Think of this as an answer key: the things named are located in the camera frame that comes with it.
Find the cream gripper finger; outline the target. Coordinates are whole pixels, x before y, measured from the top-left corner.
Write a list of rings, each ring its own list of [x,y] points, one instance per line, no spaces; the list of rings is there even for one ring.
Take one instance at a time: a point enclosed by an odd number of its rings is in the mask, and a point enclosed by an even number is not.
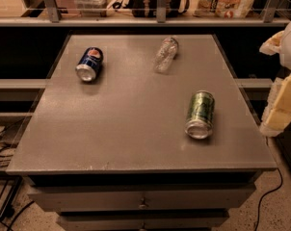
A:
[[[259,48],[259,51],[265,55],[275,55],[281,53],[281,39],[283,31],[279,31],[270,38],[268,38]]]
[[[291,122],[291,74],[276,78],[271,85],[267,106],[261,117],[259,130],[263,136],[276,137]]]

